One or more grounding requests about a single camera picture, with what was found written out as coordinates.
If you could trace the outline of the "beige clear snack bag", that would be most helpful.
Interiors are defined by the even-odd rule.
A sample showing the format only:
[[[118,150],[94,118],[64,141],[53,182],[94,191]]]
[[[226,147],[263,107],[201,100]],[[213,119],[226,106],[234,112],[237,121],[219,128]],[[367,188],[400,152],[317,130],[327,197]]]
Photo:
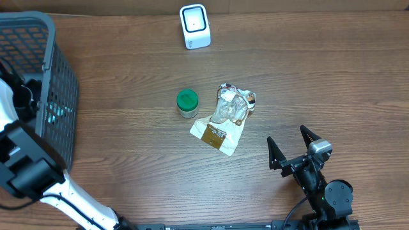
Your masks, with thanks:
[[[245,121],[256,106],[256,94],[223,83],[217,91],[212,115],[195,120],[190,133],[227,156],[235,152]]]

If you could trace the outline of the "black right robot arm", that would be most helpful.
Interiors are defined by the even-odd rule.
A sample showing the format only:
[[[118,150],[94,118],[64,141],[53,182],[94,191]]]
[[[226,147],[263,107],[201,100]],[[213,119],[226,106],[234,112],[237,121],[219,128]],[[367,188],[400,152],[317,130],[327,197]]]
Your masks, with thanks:
[[[273,220],[272,229],[359,229],[357,220],[350,220],[353,213],[353,187],[345,180],[327,182],[321,170],[332,155],[332,144],[306,126],[300,132],[307,151],[288,160],[278,145],[267,138],[269,168],[281,170],[283,178],[292,175],[305,197],[286,215],[284,220]]]

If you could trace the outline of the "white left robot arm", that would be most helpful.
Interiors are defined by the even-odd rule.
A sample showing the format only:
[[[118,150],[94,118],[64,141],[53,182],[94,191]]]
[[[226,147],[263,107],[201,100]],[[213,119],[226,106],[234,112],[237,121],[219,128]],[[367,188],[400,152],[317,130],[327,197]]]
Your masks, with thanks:
[[[49,204],[83,229],[134,229],[70,177],[64,159],[26,123],[17,110],[33,111],[34,96],[7,60],[1,61],[1,187],[30,203]]]

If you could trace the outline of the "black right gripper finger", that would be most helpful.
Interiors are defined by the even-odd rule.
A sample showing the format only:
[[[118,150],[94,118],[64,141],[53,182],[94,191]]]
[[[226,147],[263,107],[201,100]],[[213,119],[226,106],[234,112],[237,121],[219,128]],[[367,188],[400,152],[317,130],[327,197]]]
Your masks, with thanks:
[[[302,137],[304,139],[304,142],[305,142],[305,145],[306,145],[307,149],[309,149],[309,150],[316,149],[316,145],[317,145],[316,141],[320,140],[321,137],[316,135],[312,131],[310,131],[304,125],[300,126],[300,131],[301,131],[301,134],[302,134]]]
[[[287,161],[286,157],[279,149],[278,145],[271,138],[267,138],[268,144],[268,156],[269,156],[269,168],[273,170],[281,169],[282,164]]]

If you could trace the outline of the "green lid jar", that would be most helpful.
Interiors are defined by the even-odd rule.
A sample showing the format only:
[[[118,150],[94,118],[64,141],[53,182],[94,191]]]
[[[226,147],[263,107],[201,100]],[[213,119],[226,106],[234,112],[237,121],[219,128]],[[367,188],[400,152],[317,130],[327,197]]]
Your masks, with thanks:
[[[184,118],[193,118],[199,112],[199,97],[191,89],[181,90],[176,98],[179,113]]]

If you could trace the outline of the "light teal wrapper pack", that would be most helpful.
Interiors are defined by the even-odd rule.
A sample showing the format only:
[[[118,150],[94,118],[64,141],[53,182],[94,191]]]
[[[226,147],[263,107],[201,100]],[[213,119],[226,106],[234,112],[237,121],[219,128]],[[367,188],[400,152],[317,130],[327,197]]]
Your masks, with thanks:
[[[60,107],[54,102],[50,102],[47,104],[48,110],[54,113],[54,115],[49,114],[47,116],[47,122],[51,124],[55,124],[58,120],[58,117],[65,118],[67,117],[68,113],[72,112],[73,110],[68,107]]]

